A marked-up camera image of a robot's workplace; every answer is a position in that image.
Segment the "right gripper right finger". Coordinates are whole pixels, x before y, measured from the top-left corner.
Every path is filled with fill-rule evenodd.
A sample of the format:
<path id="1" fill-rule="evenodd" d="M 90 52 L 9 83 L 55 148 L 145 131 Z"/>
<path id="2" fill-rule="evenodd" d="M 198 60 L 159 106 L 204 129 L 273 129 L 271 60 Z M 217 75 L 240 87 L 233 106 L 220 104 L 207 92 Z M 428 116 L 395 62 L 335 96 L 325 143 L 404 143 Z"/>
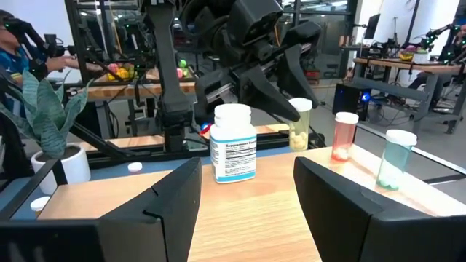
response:
<path id="1" fill-rule="evenodd" d="M 322 262 L 466 262 L 466 215 L 428 215 L 305 157 L 293 178 Z"/>

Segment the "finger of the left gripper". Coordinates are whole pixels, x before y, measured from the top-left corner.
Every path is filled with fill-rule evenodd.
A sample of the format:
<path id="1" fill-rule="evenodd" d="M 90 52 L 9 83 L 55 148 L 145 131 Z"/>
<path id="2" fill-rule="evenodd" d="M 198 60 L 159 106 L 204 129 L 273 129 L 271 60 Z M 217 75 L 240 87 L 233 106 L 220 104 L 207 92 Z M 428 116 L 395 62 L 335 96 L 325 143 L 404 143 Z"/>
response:
<path id="1" fill-rule="evenodd" d="M 317 108 L 320 104 L 314 91 L 309 85 L 307 77 L 300 64 L 302 47 L 296 44 L 285 52 L 286 65 L 290 71 L 288 76 L 288 93 L 295 98 L 306 98 L 312 101 L 312 107 Z"/>
<path id="2" fill-rule="evenodd" d="M 297 122 L 298 111 L 266 78 L 260 66 L 240 74 L 240 103 Z"/>

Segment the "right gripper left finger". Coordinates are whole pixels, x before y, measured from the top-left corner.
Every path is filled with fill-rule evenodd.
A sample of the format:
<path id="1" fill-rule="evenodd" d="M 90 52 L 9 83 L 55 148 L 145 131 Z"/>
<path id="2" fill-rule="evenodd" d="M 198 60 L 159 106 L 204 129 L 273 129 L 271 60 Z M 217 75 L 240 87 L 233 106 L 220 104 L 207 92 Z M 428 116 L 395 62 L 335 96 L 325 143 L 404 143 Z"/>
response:
<path id="1" fill-rule="evenodd" d="M 187 262 L 201 185 L 192 158 L 99 218 L 0 221 L 0 262 Z"/>

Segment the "pale yellow pill bottle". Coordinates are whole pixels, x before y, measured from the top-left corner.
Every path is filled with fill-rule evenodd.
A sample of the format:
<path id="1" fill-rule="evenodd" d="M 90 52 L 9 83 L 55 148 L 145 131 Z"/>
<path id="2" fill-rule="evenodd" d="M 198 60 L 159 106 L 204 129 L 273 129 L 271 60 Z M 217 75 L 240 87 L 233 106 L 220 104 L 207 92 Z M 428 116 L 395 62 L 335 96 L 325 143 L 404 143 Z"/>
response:
<path id="1" fill-rule="evenodd" d="M 290 104 L 298 111 L 299 120 L 289 123 L 289 146 L 292 151 L 306 151 L 309 142 L 309 120 L 312 101 L 306 98 L 292 98 Z"/>

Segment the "large white supplement bottle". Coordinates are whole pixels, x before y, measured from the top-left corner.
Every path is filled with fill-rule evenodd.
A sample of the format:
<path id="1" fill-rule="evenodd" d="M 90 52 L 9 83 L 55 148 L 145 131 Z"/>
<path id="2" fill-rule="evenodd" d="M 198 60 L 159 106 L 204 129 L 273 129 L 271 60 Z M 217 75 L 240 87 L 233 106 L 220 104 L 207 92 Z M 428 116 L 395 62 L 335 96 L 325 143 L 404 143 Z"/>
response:
<path id="1" fill-rule="evenodd" d="M 256 176 L 257 131 L 250 106 L 216 106 L 209 130 L 210 161 L 216 183 L 236 183 Z"/>

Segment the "green pill bottle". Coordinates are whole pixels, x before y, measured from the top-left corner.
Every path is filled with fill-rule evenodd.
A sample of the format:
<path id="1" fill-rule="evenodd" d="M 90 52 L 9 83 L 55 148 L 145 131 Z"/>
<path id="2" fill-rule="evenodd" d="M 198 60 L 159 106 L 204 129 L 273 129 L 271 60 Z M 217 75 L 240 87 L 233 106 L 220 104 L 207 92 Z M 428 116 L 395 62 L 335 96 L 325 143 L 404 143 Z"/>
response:
<path id="1" fill-rule="evenodd" d="M 398 181 L 404 174 L 412 148 L 417 144 L 417 136 L 405 130 L 388 130 L 385 133 L 385 148 L 376 178 L 382 188 L 396 191 Z"/>

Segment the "red pill bottle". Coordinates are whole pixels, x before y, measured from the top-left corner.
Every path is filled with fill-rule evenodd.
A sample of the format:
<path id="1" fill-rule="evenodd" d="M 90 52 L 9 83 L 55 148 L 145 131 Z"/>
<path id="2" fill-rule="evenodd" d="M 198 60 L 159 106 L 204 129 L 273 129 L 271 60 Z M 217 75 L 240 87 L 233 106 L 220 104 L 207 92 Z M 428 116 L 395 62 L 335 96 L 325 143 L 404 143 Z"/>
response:
<path id="1" fill-rule="evenodd" d="M 359 116 L 350 112 L 338 112 L 335 115 L 335 129 L 331 157 L 338 161 L 347 161 L 355 136 Z"/>

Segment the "black computer tower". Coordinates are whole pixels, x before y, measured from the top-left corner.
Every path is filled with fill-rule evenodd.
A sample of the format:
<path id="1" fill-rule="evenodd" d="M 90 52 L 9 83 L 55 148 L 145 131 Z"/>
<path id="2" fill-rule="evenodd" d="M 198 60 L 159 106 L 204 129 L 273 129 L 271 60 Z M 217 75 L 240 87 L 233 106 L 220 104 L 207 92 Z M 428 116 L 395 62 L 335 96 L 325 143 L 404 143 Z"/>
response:
<path id="1" fill-rule="evenodd" d="M 362 88 L 353 83 L 337 84 L 332 113 L 346 111 L 357 114 L 360 121 L 366 121 L 368 117 L 368 104 L 371 99 L 371 89 Z"/>

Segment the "black monitor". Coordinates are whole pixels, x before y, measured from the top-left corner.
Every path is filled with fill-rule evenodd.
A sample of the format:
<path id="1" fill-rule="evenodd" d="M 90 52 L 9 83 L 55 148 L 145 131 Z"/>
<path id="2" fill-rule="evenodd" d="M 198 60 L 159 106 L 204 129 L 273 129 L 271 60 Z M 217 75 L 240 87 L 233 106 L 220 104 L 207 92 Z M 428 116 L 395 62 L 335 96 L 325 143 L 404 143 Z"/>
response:
<path id="1" fill-rule="evenodd" d="M 364 39 L 373 39 L 376 33 L 376 28 L 378 26 L 380 14 L 373 15 L 369 17 L 368 23 L 366 25 L 366 32 L 364 34 Z"/>

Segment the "wooden workstation table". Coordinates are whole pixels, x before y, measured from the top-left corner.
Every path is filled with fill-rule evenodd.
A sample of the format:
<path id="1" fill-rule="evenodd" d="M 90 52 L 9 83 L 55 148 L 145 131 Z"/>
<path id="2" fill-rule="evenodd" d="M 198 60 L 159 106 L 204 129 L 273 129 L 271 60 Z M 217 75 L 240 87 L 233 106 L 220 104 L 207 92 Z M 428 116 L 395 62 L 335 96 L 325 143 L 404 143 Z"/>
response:
<path id="1" fill-rule="evenodd" d="M 399 59 L 373 59 L 373 58 L 355 58 L 355 70 L 352 78 L 352 83 L 361 88 L 370 88 L 378 90 L 385 94 L 394 95 L 410 100 L 415 100 L 419 103 L 418 109 L 411 114 L 414 116 L 413 132 L 418 133 L 422 126 L 422 122 L 426 118 L 438 119 L 442 122 L 448 122 L 448 134 L 453 134 L 462 118 L 463 108 L 466 106 L 466 81 L 463 82 L 459 92 L 459 97 L 454 105 L 452 112 L 448 114 L 435 113 L 429 110 L 433 99 L 435 88 L 440 84 L 439 77 L 442 75 L 466 76 L 466 65 L 444 65 L 436 62 L 413 63 L 404 62 Z M 385 67 L 384 76 L 390 76 L 392 68 L 404 69 L 407 71 L 424 71 L 428 73 L 427 83 L 422 91 L 410 90 L 406 87 L 400 87 L 395 84 L 390 84 L 386 79 L 378 82 L 369 79 L 366 76 L 366 70 L 371 66 Z"/>

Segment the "toy fruit pile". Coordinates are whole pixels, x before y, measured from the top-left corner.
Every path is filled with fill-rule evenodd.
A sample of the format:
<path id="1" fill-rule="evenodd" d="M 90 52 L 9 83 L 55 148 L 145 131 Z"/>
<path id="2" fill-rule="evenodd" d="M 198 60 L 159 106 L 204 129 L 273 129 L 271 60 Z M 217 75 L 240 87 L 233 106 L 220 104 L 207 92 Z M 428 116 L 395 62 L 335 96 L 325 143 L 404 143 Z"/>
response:
<path id="1" fill-rule="evenodd" d="M 108 69 L 123 80 L 131 80 L 138 75 L 132 63 L 111 63 Z"/>

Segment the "fruit bowl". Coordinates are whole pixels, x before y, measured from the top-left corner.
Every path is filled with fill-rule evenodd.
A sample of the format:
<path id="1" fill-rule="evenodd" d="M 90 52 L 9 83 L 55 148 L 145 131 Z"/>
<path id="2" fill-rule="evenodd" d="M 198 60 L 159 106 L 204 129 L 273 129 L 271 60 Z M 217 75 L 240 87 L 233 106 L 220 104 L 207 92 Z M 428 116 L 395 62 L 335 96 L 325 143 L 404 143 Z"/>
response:
<path id="1" fill-rule="evenodd" d="M 418 46 L 408 45 L 399 52 L 398 56 L 402 61 L 412 61 L 418 49 Z"/>

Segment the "snake plant white pot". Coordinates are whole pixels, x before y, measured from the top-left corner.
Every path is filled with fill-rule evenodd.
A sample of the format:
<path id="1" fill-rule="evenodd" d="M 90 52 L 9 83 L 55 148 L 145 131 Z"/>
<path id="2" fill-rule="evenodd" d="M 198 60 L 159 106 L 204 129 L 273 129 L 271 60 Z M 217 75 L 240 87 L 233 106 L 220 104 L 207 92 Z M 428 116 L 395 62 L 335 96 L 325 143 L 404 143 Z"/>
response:
<path id="1" fill-rule="evenodd" d="M 51 159 L 59 159 L 69 184 L 89 181 L 91 172 L 86 151 L 77 144 L 67 142 L 70 129 L 87 104 L 88 88 L 84 87 L 67 103 L 63 103 L 64 86 L 54 90 L 46 79 L 39 81 L 32 73 L 25 71 L 22 90 L 15 90 L 14 93 L 25 108 L 25 117 L 12 113 L 1 103 L 0 113 L 41 148 L 31 157 L 33 171 L 38 172 Z"/>

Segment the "person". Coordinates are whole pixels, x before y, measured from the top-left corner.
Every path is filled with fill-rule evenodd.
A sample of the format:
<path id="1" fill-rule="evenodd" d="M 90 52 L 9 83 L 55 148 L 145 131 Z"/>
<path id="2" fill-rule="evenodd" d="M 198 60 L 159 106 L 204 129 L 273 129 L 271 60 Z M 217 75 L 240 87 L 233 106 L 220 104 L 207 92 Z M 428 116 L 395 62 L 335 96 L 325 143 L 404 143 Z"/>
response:
<path id="1" fill-rule="evenodd" d="M 437 61 L 442 63 L 449 63 L 457 59 L 462 52 L 466 50 L 466 24 L 455 25 L 448 24 L 442 28 L 429 31 L 425 34 L 424 38 L 417 43 L 413 44 L 407 42 L 403 45 L 404 49 L 413 46 L 416 48 L 416 51 L 430 51 L 433 48 L 433 42 L 440 36 L 444 31 L 449 31 L 449 36 L 447 38 L 446 44 L 441 50 Z M 422 71 L 416 77 L 416 79 L 408 85 L 409 89 L 417 90 L 422 84 L 427 83 L 428 73 Z M 453 78 L 452 74 L 444 74 L 438 77 L 438 86 L 435 88 L 434 96 L 439 96 L 442 92 L 443 87 L 446 87 Z"/>
<path id="2" fill-rule="evenodd" d="M 0 66 L 21 86 L 23 84 L 23 72 L 29 69 L 29 57 L 17 38 L 4 25 L 5 18 L 14 17 L 11 13 L 0 9 Z M 79 61 L 74 56 L 49 57 L 36 47 L 33 47 L 31 54 L 33 53 L 47 68 L 46 76 L 50 72 L 60 71 L 66 67 L 79 69 Z"/>

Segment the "wooden shelf black frame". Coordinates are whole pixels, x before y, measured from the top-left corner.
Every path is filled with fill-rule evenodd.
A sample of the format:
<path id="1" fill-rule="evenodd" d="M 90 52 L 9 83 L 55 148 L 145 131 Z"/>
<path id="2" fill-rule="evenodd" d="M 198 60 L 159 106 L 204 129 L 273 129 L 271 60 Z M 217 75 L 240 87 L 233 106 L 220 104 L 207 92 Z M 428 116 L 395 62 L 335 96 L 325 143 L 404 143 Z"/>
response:
<path id="1" fill-rule="evenodd" d="M 466 215 L 466 205 L 407 173 L 400 188 L 376 184 L 380 158 L 354 147 L 347 162 L 329 148 L 261 157 L 254 179 L 219 184 L 202 164 L 200 208 L 187 262 L 322 262 L 299 203 L 294 161 L 305 157 L 384 197 L 428 215 Z M 94 219 L 122 205 L 172 171 L 58 187 L 36 220 Z"/>

